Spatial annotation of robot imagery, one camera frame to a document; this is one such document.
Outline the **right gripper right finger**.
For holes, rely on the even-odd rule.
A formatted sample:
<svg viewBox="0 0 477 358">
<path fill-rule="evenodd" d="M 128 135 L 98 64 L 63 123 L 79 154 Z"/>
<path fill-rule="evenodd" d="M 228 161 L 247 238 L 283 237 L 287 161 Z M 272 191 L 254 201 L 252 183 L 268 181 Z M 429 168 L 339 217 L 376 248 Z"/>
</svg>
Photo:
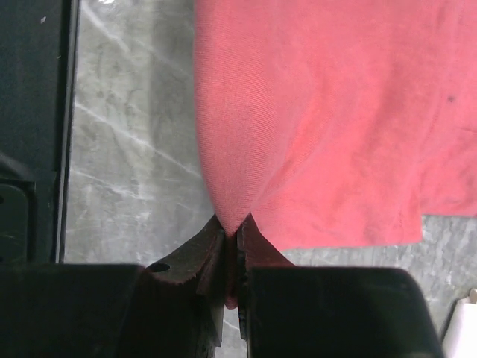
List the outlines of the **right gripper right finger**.
<svg viewBox="0 0 477 358">
<path fill-rule="evenodd" d="M 400 268 L 296 266 L 248 216 L 236 233 L 249 357 L 442 357 L 414 278 Z"/>
</svg>

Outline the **salmon pink t shirt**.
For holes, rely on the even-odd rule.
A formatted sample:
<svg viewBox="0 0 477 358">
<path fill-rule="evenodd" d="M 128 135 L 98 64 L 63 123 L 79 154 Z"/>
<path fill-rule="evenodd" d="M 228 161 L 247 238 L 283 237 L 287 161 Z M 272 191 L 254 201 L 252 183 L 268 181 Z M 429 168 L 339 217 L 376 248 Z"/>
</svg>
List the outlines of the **salmon pink t shirt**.
<svg viewBox="0 0 477 358">
<path fill-rule="evenodd" d="M 476 215 L 474 1 L 197 1 L 203 179 L 228 236 L 418 242 Z"/>
</svg>

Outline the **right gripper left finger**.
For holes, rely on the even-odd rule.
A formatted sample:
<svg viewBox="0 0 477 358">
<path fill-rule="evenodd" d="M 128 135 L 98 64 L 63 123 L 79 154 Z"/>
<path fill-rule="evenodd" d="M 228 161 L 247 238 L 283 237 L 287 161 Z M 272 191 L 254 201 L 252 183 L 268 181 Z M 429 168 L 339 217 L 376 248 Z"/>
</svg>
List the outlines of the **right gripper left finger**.
<svg viewBox="0 0 477 358">
<path fill-rule="evenodd" d="M 138 264 L 1 266 L 3 357 L 213 357 L 222 340 L 224 231 L 216 218 Z"/>
</svg>

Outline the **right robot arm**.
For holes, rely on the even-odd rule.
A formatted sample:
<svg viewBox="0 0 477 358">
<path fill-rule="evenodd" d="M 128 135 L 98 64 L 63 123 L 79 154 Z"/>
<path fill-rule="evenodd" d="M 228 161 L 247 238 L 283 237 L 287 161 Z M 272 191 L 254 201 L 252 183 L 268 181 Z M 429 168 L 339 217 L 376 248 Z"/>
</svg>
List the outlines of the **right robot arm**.
<svg viewBox="0 0 477 358">
<path fill-rule="evenodd" d="M 4 264 L 3 357 L 213 357 L 224 306 L 249 357 L 474 357 L 476 292 L 444 339 L 402 269 L 304 267 L 248 217 L 217 219 L 150 266 Z"/>
</svg>

